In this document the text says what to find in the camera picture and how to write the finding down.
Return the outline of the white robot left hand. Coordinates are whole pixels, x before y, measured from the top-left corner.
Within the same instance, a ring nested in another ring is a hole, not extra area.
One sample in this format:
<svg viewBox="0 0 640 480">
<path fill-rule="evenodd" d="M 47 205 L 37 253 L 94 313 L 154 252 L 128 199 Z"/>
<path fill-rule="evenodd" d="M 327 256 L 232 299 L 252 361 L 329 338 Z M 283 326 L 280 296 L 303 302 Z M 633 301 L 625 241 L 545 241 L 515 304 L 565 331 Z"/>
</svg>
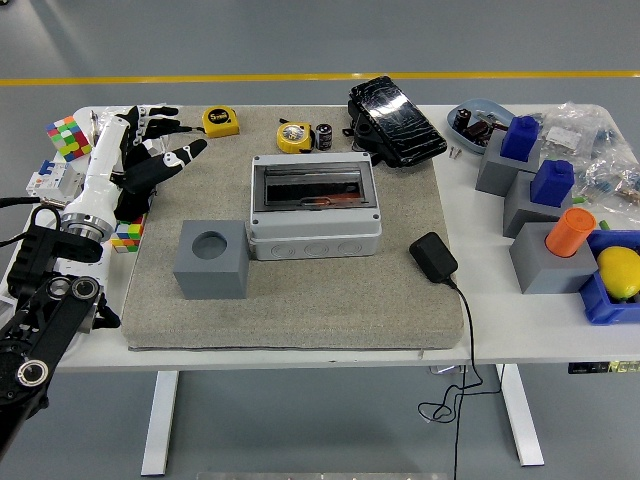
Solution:
<svg viewBox="0 0 640 480">
<path fill-rule="evenodd" d="M 122 193 L 144 198 L 156 185 L 181 172 L 207 146 L 197 139 L 181 148 L 151 155 L 146 140 L 192 129 L 183 126 L 175 107 L 136 105 L 114 114 L 104 125 L 91 152 L 84 189 L 67 205 L 61 221 L 65 230 L 95 230 L 108 237 L 116 227 L 115 211 Z"/>
</svg>

